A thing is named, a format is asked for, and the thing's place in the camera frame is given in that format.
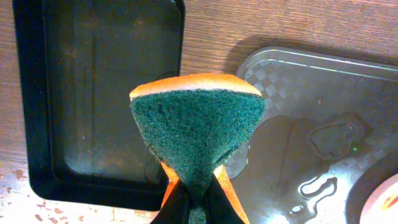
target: wooden surface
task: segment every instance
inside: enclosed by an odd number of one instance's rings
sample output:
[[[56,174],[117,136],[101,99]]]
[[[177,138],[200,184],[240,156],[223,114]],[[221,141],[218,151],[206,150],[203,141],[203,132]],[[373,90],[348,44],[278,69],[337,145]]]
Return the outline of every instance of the wooden surface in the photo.
[[[398,65],[398,0],[185,0],[182,74],[235,73],[284,46]],[[0,223],[149,223],[155,212],[43,201],[29,187],[11,0],[0,0]]]

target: wet surface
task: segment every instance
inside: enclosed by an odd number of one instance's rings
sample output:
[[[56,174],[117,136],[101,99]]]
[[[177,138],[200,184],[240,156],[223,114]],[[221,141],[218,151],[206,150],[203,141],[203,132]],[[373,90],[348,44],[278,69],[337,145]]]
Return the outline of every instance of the wet surface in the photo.
[[[257,55],[238,70],[262,91],[268,112],[248,143],[248,164],[231,180],[234,189],[251,223],[357,223],[371,193],[356,193],[358,179],[386,155],[398,158],[397,82],[278,59]],[[397,163],[386,163],[384,174],[398,172]],[[375,185],[383,178],[367,174]]]

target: scrubber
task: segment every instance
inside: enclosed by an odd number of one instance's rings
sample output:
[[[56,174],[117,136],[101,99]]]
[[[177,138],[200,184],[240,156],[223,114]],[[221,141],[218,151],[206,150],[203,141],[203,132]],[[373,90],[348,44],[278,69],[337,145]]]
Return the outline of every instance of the scrubber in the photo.
[[[172,223],[180,209],[177,219],[189,223],[248,223],[223,165],[253,134],[265,110],[261,93],[232,75],[198,74],[141,85],[130,99],[144,142],[170,179],[154,222]]]

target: black plastic container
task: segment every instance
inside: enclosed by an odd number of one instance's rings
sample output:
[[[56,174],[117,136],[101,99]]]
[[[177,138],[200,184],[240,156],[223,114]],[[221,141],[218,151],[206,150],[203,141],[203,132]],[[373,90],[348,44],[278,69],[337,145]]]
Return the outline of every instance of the black plastic container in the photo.
[[[129,109],[179,75],[183,0],[14,0],[29,180],[42,198],[158,210],[168,184]]]

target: wooden table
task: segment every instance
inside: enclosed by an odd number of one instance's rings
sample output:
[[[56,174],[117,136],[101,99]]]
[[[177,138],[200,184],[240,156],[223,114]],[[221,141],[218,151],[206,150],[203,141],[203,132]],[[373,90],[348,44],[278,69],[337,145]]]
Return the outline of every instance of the wooden table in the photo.
[[[182,74],[235,73],[284,46],[398,65],[398,0],[185,0]],[[27,179],[11,0],[0,0],[0,223],[149,223],[156,212],[42,200]]]

